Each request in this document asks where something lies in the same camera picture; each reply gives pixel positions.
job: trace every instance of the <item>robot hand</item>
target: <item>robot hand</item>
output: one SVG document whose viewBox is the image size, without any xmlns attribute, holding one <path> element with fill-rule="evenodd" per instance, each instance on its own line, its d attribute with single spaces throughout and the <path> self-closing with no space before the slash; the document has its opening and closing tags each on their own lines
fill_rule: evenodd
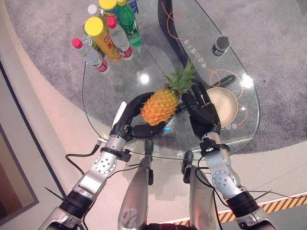
<svg viewBox="0 0 307 230">
<path fill-rule="evenodd" d="M 190 91 L 182 94 L 182 101 L 185 104 L 189 114 L 190 122 L 194 134 L 202 140 L 202 137 L 210 132 L 221 132 L 221 122 L 215 106 L 206 92 L 202 82 L 194 80 L 191 89 L 195 97 Z"/>
<path fill-rule="evenodd" d="M 153 95 L 153 92 L 147 92 L 134 98 L 123 111 L 120 119 L 116 122 L 110 132 L 110 135 L 117 135 L 124 138 L 127 142 L 133 138 L 150 138 L 160 133 L 165 122 L 161 122 L 156 126 L 137 125 L 132 127 L 131 122 L 133 117 L 141 112 L 144 103 Z"/>
</svg>

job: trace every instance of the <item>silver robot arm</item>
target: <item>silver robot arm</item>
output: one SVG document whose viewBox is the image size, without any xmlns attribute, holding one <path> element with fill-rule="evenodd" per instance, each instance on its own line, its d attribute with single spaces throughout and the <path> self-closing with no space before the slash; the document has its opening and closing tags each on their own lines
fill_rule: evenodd
<svg viewBox="0 0 307 230">
<path fill-rule="evenodd" d="M 117 156 L 109 151 L 121 152 L 125 144 L 123 138 L 111 135 L 101 154 L 95 158 L 92 168 L 82 176 L 38 230 L 76 230 L 105 186 L 107 177 L 116 169 Z"/>
<path fill-rule="evenodd" d="M 213 140 L 221 144 L 216 132 L 205 134 L 202 139 Z M 213 186 L 226 200 L 229 208 L 236 217 L 241 229 L 270 229 L 277 230 L 277 226 L 268 217 L 263 208 L 259 207 L 247 189 L 241 185 L 238 174 L 231 166 L 231 160 L 226 148 L 219 150 L 205 149 L 205 160 L 212 175 Z"/>
</svg>

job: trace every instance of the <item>round glass tabletop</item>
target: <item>round glass tabletop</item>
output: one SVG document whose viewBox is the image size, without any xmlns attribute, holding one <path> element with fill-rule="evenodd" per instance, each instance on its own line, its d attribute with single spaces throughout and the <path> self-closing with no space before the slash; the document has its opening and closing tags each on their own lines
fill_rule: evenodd
<svg viewBox="0 0 307 230">
<path fill-rule="evenodd" d="M 222 56 L 213 54 L 221 32 L 195 0 L 147 0 L 139 1 L 138 6 L 142 44 L 133 47 L 132 60 L 108 61 L 106 73 L 85 65 L 83 105 L 94 130 L 107 138 L 122 101 L 129 103 L 142 93 L 159 90 L 166 83 L 163 75 L 189 58 L 217 108 L 223 126 L 221 140 L 230 147 L 230 154 L 241 150 L 257 132 L 259 101 L 252 78 L 232 48 Z M 141 116 L 132 122 L 138 124 L 144 124 Z M 200 155 L 201 141 L 194 135 L 184 107 L 153 142 L 155 157 L 182 159 L 187 150 L 194 152 L 194 159 Z M 135 151 L 143 153 L 141 148 Z"/>
</svg>

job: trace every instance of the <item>small black can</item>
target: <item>small black can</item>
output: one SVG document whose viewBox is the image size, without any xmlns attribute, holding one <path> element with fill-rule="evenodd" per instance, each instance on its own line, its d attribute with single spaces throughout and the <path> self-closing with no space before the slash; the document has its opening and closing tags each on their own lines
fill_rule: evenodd
<svg viewBox="0 0 307 230">
<path fill-rule="evenodd" d="M 226 35 L 220 35 L 217 37 L 213 47 L 212 52 L 216 56 L 222 56 L 227 49 L 231 46 L 231 40 Z"/>
</svg>

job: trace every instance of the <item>plastic bottle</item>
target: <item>plastic bottle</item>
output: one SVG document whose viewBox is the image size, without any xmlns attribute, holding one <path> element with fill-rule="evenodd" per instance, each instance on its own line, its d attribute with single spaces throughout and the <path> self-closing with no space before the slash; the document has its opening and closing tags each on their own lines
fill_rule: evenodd
<svg viewBox="0 0 307 230">
<path fill-rule="evenodd" d="M 108 17 L 115 17 L 116 19 L 119 17 L 117 0 L 99 0 L 98 2 Z"/>
<path fill-rule="evenodd" d="M 84 38 L 82 39 L 82 42 L 93 47 L 101 55 L 102 58 L 105 57 L 104 52 L 99 48 L 99 46 L 96 44 L 96 42 L 92 39 L 90 35 L 86 34 Z"/>
<path fill-rule="evenodd" d="M 97 7 L 95 4 L 91 4 L 87 7 L 87 11 L 91 15 L 91 17 L 98 17 L 103 21 L 103 23 L 105 22 L 106 15 L 103 15 L 104 11 L 100 7 Z"/>
<path fill-rule="evenodd" d="M 139 46 L 142 39 L 139 34 L 133 10 L 126 4 L 126 0 L 117 0 L 117 3 L 119 5 L 119 20 L 121 26 L 128 35 L 131 45 Z"/>
<path fill-rule="evenodd" d="M 139 14 L 138 3 L 136 0 L 127 0 L 127 4 L 131 7 L 134 13 Z"/>
<path fill-rule="evenodd" d="M 99 72 L 104 72 L 107 70 L 107 62 L 100 56 L 100 54 L 86 43 L 78 38 L 74 38 L 72 41 L 72 46 L 78 49 L 81 57 Z"/>
<path fill-rule="evenodd" d="M 125 60 L 131 60 L 133 57 L 133 50 L 123 28 L 117 24 L 114 17 L 108 17 L 106 23 L 109 27 L 111 40 L 118 49 L 120 55 L 122 55 Z"/>
<path fill-rule="evenodd" d="M 107 26 L 104 25 L 100 18 L 90 17 L 86 20 L 84 28 L 86 33 L 94 39 L 108 59 L 114 63 L 120 60 L 121 55 L 110 38 Z"/>
</svg>

